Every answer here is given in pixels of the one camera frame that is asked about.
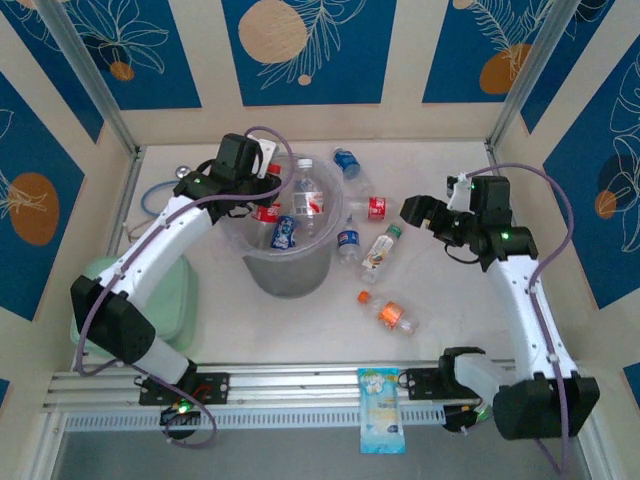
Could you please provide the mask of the Coca-Cola bottle red cap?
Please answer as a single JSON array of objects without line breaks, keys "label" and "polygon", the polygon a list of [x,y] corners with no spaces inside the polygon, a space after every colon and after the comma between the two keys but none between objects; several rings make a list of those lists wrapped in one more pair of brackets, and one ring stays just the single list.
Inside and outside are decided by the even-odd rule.
[{"label": "Coca-Cola bottle red cap", "polygon": [[[267,172],[269,174],[279,176],[281,173],[281,166],[279,164],[272,163],[269,165]],[[278,220],[280,210],[281,204],[274,201],[269,206],[257,206],[251,214],[251,218],[264,224],[274,224]]]}]

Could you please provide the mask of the crushed Coca-Cola bottle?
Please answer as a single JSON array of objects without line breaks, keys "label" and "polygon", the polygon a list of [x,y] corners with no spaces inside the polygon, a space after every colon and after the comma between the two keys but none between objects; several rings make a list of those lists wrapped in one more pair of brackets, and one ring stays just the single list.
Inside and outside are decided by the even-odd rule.
[{"label": "crushed Coca-Cola bottle", "polygon": [[351,216],[356,220],[391,221],[399,216],[399,205],[389,197],[347,197],[345,201]]}]

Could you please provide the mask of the ribbed clear bottle red label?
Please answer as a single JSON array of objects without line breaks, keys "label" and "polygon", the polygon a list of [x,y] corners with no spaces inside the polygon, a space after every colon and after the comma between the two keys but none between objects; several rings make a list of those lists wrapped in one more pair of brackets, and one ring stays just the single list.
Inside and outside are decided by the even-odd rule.
[{"label": "ribbed clear bottle red label", "polygon": [[292,214],[308,238],[314,238],[322,229],[325,220],[324,192],[310,158],[300,158],[296,163]]}]

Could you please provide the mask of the large Pepsi bottle blue cap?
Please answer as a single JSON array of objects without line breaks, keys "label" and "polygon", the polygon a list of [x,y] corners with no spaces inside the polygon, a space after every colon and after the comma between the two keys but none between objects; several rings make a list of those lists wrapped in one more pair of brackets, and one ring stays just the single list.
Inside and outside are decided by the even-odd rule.
[{"label": "large Pepsi bottle blue cap", "polygon": [[296,246],[295,232],[299,222],[294,216],[282,215],[276,221],[269,247],[276,250],[288,250]]}]

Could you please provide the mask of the green cap white label bottle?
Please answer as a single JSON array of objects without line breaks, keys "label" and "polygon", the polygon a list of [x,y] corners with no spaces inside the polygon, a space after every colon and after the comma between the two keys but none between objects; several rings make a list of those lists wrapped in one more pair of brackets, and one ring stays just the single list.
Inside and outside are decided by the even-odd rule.
[{"label": "green cap white label bottle", "polygon": [[381,278],[390,264],[391,256],[397,250],[397,244],[402,234],[403,227],[398,222],[394,222],[376,237],[360,265],[360,279],[362,281],[375,284]]}]

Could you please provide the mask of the small Pepsi bottle blue cap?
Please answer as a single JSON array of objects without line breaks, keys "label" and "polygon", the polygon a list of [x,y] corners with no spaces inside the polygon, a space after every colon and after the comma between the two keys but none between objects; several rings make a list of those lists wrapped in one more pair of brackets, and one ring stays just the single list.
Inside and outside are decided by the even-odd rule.
[{"label": "small Pepsi bottle blue cap", "polygon": [[337,234],[337,255],[341,264],[353,264],[361,252],[360,235],[356,220],[350,215]]}]

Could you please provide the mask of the blue label water bottle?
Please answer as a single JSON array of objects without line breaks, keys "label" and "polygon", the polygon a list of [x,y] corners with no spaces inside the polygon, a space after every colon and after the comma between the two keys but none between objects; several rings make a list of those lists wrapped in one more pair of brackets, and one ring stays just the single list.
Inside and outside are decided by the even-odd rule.
[{"label": "blue label water bottle", "polygon": [[340,168],[344,181],[362,195],[369,195],[373,186],[356,156],[350,151],[336,147],[332,154],[333,162]]}]

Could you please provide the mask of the translucent plastic bin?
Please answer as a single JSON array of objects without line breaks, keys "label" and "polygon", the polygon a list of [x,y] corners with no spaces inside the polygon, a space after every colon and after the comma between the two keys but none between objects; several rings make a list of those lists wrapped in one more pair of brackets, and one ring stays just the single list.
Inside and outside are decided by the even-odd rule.
[{"label": "translucent plastic bin", "polygon": [[299,224],[295,232],[296,246],[288,250],[276,250],[269,247],[276,223],[258,222],[251,218],[253,212],[245,218],[226,218],[219,223],[256,284],[278,298],[299,298],[322,284],[329,272],[338,230],[347,217],[343,177],[339,168],[326,160],[304,154],[296,154],[294,164],[290,163],[286,154],[275,158],[282,167],[282,177],[293,175],[276,200],[281,204],[279,217],[293,216],[294,173],[300,158],[313,160],[324,192],[325,220],[314,238],[308,238]]}]

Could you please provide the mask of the orange cap orange label bottle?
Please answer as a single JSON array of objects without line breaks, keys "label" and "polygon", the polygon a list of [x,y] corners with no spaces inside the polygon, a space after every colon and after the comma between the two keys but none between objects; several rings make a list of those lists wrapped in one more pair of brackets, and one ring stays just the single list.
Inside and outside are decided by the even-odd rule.
[{"label": "orange cap orange label bottle", "polygon": [[368,318],[389,330],[412,336],[419,327],[419,321],[402,305],[384,295],[362,290],[357,295],[357,301]]}]

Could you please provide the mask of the right green LED circuit board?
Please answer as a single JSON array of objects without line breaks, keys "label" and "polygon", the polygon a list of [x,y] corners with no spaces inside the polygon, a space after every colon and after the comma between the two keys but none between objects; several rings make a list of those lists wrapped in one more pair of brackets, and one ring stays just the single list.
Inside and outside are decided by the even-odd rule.
[{"label": "right green LED circuit board", "polygon": [[454,434],[467,436],[480,423],[491,418],[492,407],[488,403],[479,405],[446,406],[443,428]]}]

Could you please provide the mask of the left green LED circuit board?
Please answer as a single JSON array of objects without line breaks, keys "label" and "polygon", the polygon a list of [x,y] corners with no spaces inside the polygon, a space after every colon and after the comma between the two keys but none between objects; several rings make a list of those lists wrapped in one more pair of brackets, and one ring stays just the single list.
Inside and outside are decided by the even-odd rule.
[{"label": "left green LED circuit board", "polygon": [[160,425],[163,427],[192,425],[200,420],[201,412],[188,400],[179,400],[160,413]]}]

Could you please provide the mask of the aluminium frame post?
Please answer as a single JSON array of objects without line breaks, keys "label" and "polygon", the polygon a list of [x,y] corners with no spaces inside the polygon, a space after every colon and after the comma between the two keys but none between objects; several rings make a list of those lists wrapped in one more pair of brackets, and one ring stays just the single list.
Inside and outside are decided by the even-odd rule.
[{"label": "aluminium frame post", "polygon": [[111,127],[129,158],[135,160],[138,157],[140,147],[134,140],[115,98],[63,6],[56,0],[34,0],[34,3],[51,36],[92,103]]},{"label": "aluminium frame post", "polygon": [[498,119],[486,138],[485,144],[488,151],[495,152],[505,139],[511,124],[519,116],[580,1],[554,0],[552,2],[549,14],[542,23],[529,54],[506,96]]}]

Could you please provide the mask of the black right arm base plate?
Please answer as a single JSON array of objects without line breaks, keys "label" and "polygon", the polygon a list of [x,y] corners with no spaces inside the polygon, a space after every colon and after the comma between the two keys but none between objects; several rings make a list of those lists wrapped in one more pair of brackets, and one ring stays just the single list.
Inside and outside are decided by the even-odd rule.
[{"label": "black right arm base plate", "polygon": [[406,387],[412,401],[446,400],[451,394],[435,368],[411,368],[405,371]]}]

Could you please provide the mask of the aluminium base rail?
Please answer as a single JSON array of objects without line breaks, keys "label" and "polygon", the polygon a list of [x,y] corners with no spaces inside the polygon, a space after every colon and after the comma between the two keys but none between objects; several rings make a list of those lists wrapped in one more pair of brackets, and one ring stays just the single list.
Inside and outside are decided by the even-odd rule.
[{"label": "aluminium base rail", "polygon": [[[365,365],[337,364],[204,364],[199,373],[228,373],[229,393],[224,405],[210,405],[215,413],[240,408],[352,407],[359,403],[357,372]],[[168,406],[139,404],[134,379],[143,374],[129,367],[110,367],[95,376],[76,372],[52,375],[42,402],[44,412],[160,411]]]}]

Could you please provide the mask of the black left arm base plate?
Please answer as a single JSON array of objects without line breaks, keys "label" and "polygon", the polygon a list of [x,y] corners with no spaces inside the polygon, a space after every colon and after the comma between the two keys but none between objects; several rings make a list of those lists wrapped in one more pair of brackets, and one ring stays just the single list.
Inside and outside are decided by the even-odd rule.
[{"label": "black left arm base plate", "polygon": [[[224,405],[229,393],[228,373],[188,373],[177,387],[204,405]],[[184,397],[157,382],[137,376],[134,384],[139,388],[139,404],[143,406],[169,406]]]}]

